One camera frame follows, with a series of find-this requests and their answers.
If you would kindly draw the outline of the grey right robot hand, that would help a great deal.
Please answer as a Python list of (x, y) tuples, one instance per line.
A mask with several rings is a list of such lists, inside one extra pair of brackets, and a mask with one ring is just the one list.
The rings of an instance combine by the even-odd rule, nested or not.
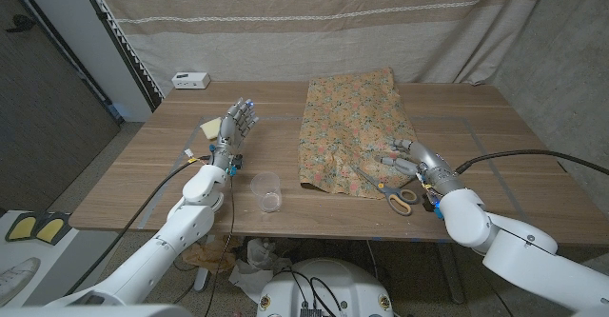
[(465, 188), (465, 184), (449, 164), (439, 154), (420, 142), (397, 139), (391, 141), (389, 146), (394, 152), (408, 155), (409, 160), (400, 158), (398, 155), (391, 155), (377, 157), (376, 161), (407, 176), (419, 175), (422, 183), (430, 185), (440, 195)]

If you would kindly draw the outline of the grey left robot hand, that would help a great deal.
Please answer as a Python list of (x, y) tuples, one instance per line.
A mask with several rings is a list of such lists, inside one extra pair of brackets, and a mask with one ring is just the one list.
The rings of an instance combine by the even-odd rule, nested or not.
[(240, 97), (221, 120), (211, 165), (227, 169), (258, 121), (253, 101)]

